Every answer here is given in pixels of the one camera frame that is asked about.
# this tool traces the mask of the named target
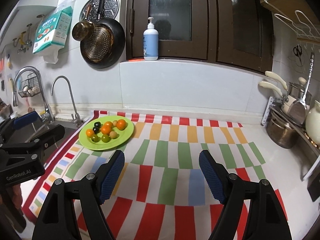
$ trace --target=scissors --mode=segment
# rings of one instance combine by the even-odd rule
[[[301,61],[302,48],[299,44],[293,48],[293,53],[299,58],[300,64],[302,66],[302,61]]]

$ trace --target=metal spatula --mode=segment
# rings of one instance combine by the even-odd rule
[[[288,114],[299,124],[303,124],[304,119],[306,118],[306,112],[307,112],[306,94],[308,92],[308,87],[310,84],[310,78],[311,78],[311,73],[312,73],[312,69],[313,69],[314,59],[315,59],[315,54],[313,52],[311,52],[309,76],[308,76],[308,81],[307,81],[307,85],[304,90],[303,96],[302,96],[302,98],[295,100],[291,104],[291,106],[288,110]]]

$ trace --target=human hand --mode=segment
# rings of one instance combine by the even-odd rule
[[[22,205],[22,193],[20,184],[12,186],[13,196],[12,203],[16,207],[16,209],[20,209]]]

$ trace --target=blue gripper pad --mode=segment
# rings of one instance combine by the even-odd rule
[[[208,183],[213,197],[219,200],[221,204],[224,204],[226,196],[223,192],[223,183],[217,175],[212,165],[212,161],[214,161],[214,159],[212,158],[208,150],[203,150],[202,152],[200,152],[199,165],[205,177],[205,180]]]
[[[40,118],[39,114],[36,111],[33,111],[31,113],[27,113],[21,117],[18,117],[13,121],[13,129],[19,130],[25,126],[27,126],[30,123],[35,122]]]
[[[124,153],[116,150],[108,163],[102,164],[97,170],[96,187],[100,193],[99,202],[102,205],[109,199],[124,167]]]

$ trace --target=soap dispenser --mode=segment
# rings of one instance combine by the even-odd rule
[[[158,59],[159,33],[152,23],[153,17],[149,17],[148,20],[150,20],[148,29],[143,33],[143,56],[149,61]]]

